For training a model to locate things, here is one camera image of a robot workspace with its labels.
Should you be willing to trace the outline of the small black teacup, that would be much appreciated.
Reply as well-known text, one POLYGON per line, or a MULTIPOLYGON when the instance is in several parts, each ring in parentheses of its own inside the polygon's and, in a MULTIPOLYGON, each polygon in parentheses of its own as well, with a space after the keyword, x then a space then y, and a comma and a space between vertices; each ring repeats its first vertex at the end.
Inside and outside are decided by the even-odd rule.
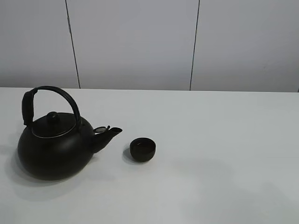
POLYGON ((130 154, 137 162, 148 162, 156 152, 156 144, 149 138, 137 138, 130 143, 130 154))

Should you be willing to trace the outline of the black round teapot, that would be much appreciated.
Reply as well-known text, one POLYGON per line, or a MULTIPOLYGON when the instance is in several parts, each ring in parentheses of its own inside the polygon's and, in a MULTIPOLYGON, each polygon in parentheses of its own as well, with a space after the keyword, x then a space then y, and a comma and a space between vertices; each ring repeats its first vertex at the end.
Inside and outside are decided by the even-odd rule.
POLYGON ((92 125, 81 117, 77 103, 66 91, 55 86, 40 86, 23 95, 23 130, 17 154, 24 169, 33 177, 56 181, 81 171, 94 154, 122 132, 121 128, 92 125), (39 90, 61 95, 73 112, 49 112, 34 120, 34 96, 39 90))

